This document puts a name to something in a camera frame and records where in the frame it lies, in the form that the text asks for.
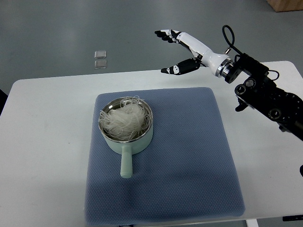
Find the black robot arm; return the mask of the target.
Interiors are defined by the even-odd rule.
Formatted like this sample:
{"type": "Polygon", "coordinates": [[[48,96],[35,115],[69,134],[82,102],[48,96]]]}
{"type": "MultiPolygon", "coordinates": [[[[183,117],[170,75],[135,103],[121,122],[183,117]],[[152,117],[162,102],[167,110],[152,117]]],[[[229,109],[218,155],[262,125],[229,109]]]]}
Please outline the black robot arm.
{"type": "Polygon", "coordinates": [[[239,103],[235,110],[240,112],[250,106],[276,122],[280,131],[289,132],[301,140],[303,138],[302,99],[296,94],[278,88],[274,79],[268,77],[271,69],[235,47],[235,36],[230,26],[224,25],[222,32],[229,46],[226,53],[234,50],[236,55],[233,61],[221,63],[220,75],[229,84],[242,72],[248,75],[248,78],[234,89],[239,103]],[[226,30],[230,31],[232,40],[228,39],[226,30]]]}

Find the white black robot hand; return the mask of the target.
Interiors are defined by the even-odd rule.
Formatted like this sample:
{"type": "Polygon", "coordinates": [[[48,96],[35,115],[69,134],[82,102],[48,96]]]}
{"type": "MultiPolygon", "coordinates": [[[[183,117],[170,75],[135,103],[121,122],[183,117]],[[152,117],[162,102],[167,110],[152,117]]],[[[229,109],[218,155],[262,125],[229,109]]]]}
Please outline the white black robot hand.
{"type": "Polygon", "coordinates": [[[168,29],[155,31],[155,34],[163,41],[182,45],[193,54],[192,58],[161,69],[162,73],[179,76],[204,66],[208,67],[216,77],[226,77],[232,66],[232,60],[228,55],[214,53],[208,46],[188,33],[168,29]]]}

